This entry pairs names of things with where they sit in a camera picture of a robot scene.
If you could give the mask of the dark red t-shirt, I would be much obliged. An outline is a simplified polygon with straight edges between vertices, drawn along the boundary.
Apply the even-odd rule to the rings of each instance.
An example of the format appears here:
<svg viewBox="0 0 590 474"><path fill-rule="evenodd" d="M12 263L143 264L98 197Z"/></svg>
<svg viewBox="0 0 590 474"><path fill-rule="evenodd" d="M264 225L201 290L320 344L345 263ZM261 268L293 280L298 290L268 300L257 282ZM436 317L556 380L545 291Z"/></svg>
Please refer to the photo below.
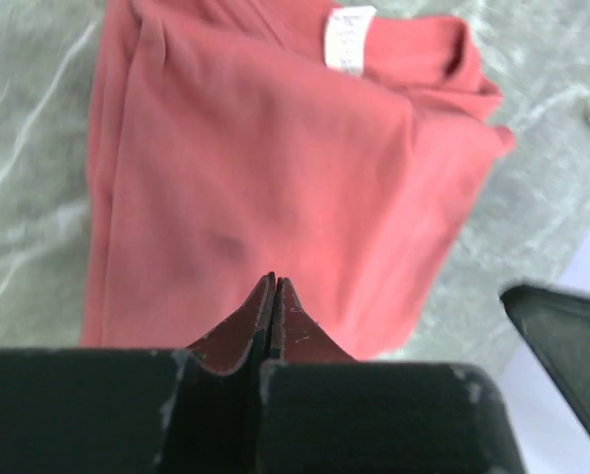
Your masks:
<svg viewBox="0 0 590 474"><path fill-rule="evenodd" d="M375 18L361 75L330 1L111 1L91 93L81 342L175 348L268 273L350 355L400 348L512 132L454 16Z"/></svg>

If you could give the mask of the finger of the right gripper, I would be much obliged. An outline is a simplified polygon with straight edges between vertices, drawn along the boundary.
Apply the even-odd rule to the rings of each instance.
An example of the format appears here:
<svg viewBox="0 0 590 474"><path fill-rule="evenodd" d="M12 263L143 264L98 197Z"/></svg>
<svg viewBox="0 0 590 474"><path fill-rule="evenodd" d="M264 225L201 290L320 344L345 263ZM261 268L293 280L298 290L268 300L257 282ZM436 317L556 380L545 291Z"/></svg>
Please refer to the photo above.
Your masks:
<svg viewBox="0 0 590 474"><path fill-rule="evenodd" d="M500 300L590 436L590 297L521 283Z"/></svg>

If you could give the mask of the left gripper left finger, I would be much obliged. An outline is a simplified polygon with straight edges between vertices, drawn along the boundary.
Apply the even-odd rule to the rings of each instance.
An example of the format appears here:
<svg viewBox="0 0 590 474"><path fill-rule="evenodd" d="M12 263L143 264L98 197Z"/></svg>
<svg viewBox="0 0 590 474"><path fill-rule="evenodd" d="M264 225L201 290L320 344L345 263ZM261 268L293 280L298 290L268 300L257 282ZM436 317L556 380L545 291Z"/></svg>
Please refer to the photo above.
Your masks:
<svg viewBox="0 0 590 474"><path fill-rule="evenodd" d="M275 298L172 350L1 349L0 473L237 473L253 465Z"/></svg>

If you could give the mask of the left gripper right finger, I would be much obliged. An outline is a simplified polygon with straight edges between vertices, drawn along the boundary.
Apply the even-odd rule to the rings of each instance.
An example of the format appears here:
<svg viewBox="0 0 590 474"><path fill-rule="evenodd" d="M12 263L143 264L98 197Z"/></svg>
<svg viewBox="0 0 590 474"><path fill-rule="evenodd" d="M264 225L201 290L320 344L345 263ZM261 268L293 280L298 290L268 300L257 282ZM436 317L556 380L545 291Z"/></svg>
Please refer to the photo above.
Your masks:
<svg viewBox="0 0 590 474"><path fill-rule="evenodd" d="M456 362L357 362L281 279L260 369L263 473L521 473L503 397Z"/></svg>

